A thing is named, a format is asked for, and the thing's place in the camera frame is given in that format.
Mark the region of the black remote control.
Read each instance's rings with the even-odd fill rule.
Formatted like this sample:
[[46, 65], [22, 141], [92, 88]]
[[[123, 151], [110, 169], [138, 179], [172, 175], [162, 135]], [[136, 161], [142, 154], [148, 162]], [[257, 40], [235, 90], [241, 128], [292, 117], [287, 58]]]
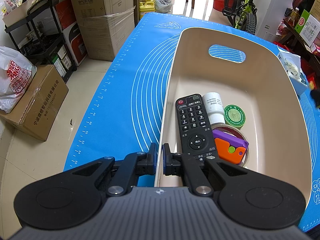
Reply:
[[175, 102], [182, 153], [203, 162], [218, 153], [201, 94], [191, 94]]

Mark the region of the white plastic bottle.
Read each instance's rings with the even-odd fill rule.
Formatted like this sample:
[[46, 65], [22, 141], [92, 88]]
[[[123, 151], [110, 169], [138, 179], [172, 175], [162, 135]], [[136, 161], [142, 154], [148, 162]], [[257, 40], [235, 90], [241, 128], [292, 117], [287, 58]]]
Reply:
[[209, 92], [204, 94], [202, 99], [210, 124], [224, 124], [225, 114], [220, 94]]

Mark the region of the green round tin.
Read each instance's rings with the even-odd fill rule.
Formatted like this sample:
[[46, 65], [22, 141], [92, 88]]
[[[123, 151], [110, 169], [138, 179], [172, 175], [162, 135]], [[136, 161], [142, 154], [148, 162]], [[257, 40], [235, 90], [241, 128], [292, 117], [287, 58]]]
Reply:
[[244, 111], [237, 105], [230, 104], [224, 108], [225, 123], [241, 129], [246, 121]]

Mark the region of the beige plastic storage bin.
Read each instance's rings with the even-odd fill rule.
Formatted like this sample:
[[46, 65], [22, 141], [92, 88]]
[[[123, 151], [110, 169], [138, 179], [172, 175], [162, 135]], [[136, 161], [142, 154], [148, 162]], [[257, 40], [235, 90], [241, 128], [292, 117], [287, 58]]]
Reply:
[[181, 32], [169, 75], [160, 143], [180, 150], [177, 99], [220, 94], [224, 106], [239, 106], [249, 142], [245, 167], [294, 185], [311, 196], [311, 152], [295, 89], [272, 44], [256, 36], [206, 28]]

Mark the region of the brown cardboard box on floor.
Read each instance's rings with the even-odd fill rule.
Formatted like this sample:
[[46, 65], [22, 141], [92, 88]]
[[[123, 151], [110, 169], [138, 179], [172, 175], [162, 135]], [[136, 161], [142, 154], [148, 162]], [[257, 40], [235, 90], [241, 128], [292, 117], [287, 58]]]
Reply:
[[25, 94], [10, 113], [1, 111], [1, 118], [23, 133], [46, 141], [68, 91], [54, 65], [38, 66]]

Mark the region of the large wrapped cardboard box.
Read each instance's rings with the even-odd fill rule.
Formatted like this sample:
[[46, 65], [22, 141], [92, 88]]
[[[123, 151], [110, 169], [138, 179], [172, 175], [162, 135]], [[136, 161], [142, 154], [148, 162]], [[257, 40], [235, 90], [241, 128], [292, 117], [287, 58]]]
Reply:
[[134, 9], [116, 14], [77, 18], [88, 56], [113, 61], [135, 28]]

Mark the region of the white plastic shopping bag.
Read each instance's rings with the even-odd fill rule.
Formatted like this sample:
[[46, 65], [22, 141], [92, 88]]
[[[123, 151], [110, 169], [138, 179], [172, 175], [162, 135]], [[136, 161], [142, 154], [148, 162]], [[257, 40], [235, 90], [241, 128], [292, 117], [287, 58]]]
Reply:
[[1, 110], [10, 113], [28, 89], [37, 72], [19, 51], [1, 46]]

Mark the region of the tissue pack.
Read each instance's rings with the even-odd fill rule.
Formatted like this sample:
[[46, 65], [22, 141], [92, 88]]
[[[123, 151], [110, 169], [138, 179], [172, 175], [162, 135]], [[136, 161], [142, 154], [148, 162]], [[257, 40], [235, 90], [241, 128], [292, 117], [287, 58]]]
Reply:
[[304, 73], [301, 69], [300, 56], [278, 47], [277, 55], [298, 96], [302, 95], [309, 87]]

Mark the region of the yellow oil jug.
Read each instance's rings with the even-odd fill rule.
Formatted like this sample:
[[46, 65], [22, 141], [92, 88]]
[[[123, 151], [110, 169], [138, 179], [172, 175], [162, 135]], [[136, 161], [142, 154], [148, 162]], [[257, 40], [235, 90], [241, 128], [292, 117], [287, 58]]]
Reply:
[[139, 3], [139, 19], [149, 12], [155, 12], [155, 0], [145, 0], [145, 2]]

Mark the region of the grey plastic bag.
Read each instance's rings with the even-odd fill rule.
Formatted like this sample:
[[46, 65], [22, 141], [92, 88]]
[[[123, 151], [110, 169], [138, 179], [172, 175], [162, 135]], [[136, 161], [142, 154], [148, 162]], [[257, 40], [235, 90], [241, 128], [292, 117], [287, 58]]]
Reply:
[[155, 11], [159, 13], [169, 13], [172, 8], [172, 0], [155, 0]]

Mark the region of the black metal shelf rack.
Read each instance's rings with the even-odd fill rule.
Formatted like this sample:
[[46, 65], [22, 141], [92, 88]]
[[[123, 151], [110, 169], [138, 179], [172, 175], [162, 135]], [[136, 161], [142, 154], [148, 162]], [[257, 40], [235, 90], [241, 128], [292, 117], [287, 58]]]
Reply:
[[[50, 11], [56, 29], [52, 34], [45, 34], [43, 28], [36, 24], [36, 17], [46, 10]], [[29, 30], [29, 33], [26, 35], [27, 42], [19, 45], [12, 33], [24, 25]], [[66, 39], [59, 26], [59, 19], [55, 13], [52, 0], [39, 0], [35, 2], [27, 10], [25, 18], [11, 26], [6, 25], [4, 31], [9, 35], [15, 48], [29, 61], [37, 64], [53, 64], [65, 82], [77, 70]]]

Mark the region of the green black bicycle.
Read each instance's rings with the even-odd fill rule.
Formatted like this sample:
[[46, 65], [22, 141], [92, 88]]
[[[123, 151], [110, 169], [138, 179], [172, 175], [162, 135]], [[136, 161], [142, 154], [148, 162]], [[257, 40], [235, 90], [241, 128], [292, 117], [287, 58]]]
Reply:
[[233, 28], [255, 35], [257, 8], [253, 0], [224, 0], [222, 14]]

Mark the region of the red white appliance box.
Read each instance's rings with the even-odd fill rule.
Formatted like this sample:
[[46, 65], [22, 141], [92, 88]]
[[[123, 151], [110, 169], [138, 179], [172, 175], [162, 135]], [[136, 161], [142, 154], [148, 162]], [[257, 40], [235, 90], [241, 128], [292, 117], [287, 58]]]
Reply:
[[80, 28], [76, 21], [71, 0], [60, 0], [55, 6], [66, 44], [71, 52], [75, 65], [78, 67], [87, 56], [87, 50]]

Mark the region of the white refrigerator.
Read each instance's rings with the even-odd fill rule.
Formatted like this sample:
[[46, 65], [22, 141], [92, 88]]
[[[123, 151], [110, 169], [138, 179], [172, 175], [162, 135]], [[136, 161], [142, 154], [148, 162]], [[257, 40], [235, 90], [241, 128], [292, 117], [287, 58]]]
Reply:
[[277, 40], [276, 32], [293, 0], [254, 0], [257, 10], [255, 35], [269, 42]]

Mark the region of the green white carton box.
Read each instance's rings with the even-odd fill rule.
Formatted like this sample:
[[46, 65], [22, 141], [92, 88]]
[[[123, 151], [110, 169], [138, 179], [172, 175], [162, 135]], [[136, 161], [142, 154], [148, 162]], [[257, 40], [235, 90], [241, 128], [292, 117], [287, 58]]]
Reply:
[[303, 10], [295, 26], [295, 31], [300, 35], [305, 44], [310, 47], [319, 35], [319, 22], [309, 12]]

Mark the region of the box atop shelf rack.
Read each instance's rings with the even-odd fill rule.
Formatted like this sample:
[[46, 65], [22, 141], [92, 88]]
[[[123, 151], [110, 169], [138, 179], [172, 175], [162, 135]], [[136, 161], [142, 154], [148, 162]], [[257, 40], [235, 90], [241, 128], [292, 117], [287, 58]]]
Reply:
[[9, 27], [14, 23], [24, 19], [27, 17], [28, 9], [34, 5], [39, 0], [27, 0], [26, 2], [22, 3], [17, 9], [14, 9], [13, 12], [10, 12], [8, 15], [3, 17], [4, 24]]

